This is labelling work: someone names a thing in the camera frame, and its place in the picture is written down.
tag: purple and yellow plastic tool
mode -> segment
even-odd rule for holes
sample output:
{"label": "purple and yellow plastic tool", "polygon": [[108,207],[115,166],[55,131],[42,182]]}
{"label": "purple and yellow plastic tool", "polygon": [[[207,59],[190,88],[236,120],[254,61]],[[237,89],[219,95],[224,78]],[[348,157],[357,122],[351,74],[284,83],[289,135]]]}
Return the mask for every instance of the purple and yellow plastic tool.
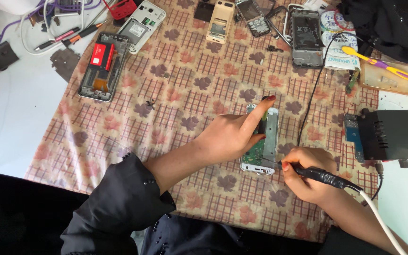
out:
{"label": "purple and yellow plastic tool", "polygon": [[403,79],[408,80],[408,73],[406,73],[406,72],[404,72],[404,71],[401,71],[401,70],[399,70],[399,69],[397,69],[397,68],[391,67],[391,66],[387,65],[387,64],[386,64],[385,62],[383,62],[383,61],[371,59],[371,58],[365,57],[365,56],[363,56],[363,55],[361,55],[361,54],[358,54],[358,53],[355,51],[355,49],[352,48],[352,47],[343,46],[341,49],[342,49],[346,54],[348,54],[348,55],[357,56],[357,57],[359,57],[359,58],[361,58],[361,59],[363,59],[363,60],[365,60],[365,61],[368,61],[370,64],[373,64],[373,65],[375,65],[375,66],[381,67],[381,68],[383,68],[383,69],[387,69],[388,71],[394,73],[395,75],[397,75],[397,76],[399,76],[399,77],[401,77],[401,78],[403,78]]}

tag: checkered pattern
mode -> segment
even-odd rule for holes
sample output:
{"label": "checkered pattern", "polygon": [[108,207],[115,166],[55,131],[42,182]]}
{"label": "checkered pattern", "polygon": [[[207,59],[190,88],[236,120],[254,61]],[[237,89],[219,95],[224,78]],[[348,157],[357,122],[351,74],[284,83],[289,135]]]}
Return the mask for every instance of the checkered pattern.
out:
{"label": "checkered pattern", "polygon": [[[277,5],[291,2],[304,0],[280,0]],[[288,51],[267,52],[268,45],[281,41],[270,35],[253,38],[243,21],[228,31],[228,41],[221,48],[208,44],[208,24],[192,18],[196,2],[188,7],[186,1],[154,3],[167,16],[137,55],[127,54],[111,102],[77,95],[93,48],[84,51],[26,179],[89,194],[105,169],[127,152],[142,161],[160,157],[195,139],[218,115],[245,114],[247,104],[267,95],[276,96],[273,107],[280,112],[277,160],[296,143],[318,70],[292,68]],[[258,3],[264,9],[272,4]],[[273,19],[279,29],[284,14]],[[117,29],[111,22],[100,28]],[[165,33],[172,30],[178,34]],[[347,73],[323,70],[301,145],[330,151],[339,162],[338,174],[372,196],[378,183],[374,168],[355,160],[354,144],[345,141],[337,120],[364,107],[375,110],[378,92],[356,84],[347,95],[343,85]],[[169,192],[177,215],[274,235],[303,238],[305,232],[309,233],[305,239],[321,242],[332,224],[318,206],[294,195],[281,171],[259,176],[242,171],[239,159],[200,169]],[[358,195],[354,199],[362,200]]]}

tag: orange screwdriver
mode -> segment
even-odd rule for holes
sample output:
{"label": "orange screwdriver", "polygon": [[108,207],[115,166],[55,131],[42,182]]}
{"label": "orange screwdriver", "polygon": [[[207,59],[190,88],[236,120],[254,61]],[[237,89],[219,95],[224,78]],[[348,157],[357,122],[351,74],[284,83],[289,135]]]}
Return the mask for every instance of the orange screwdriver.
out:
{"label": "orange screwdriver", "polygon": [[88,34],[96,31],[99,27],[101,27],[103,24],[105,24],[105,22],[108,20],[105,20],[101,23],[95,24],[95,25],[90,25],[89,27],[87,27],[85,30],[81,31],[80,33],[78,33],[76,36],[67,39],[67,40],[62,40],[62,43],[64,43],[64,45],[66,47],[68,47],[69,45],[71,45],[72,43],[80,40],[81,38],[87,36]]}

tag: beige phone housing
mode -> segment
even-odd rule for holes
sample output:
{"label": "beige phone housing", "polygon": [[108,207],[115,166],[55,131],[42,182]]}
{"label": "beige phone housing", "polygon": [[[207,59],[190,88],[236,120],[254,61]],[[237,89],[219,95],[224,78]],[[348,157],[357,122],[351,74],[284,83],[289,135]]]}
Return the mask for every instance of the beige phone housing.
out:
{"label": "beige phone housing", "polygon": [[228,1],[217,1],[210,19],[206,40],[225,44],[229,29],[234,19],[235,4]]}

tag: black sleeve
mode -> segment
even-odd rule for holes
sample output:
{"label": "black sleeve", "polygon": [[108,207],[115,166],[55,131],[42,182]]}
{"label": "black sleeve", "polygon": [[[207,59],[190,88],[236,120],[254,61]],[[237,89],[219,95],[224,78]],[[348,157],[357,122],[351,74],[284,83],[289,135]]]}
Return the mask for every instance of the black sleeve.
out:
{"label": "black sleeve", "polygon": [[73,212],[61,235],[61,254],[136,254],[130,234],[175,209],[171,194],[160,196],[154,176],[135,154],[128,154],[108,167],[89,199]]}
{"label": "black sleeve", "polygon": [[365,242],[332,225],[322,244],[319,255],[388,255],[383,249]]}

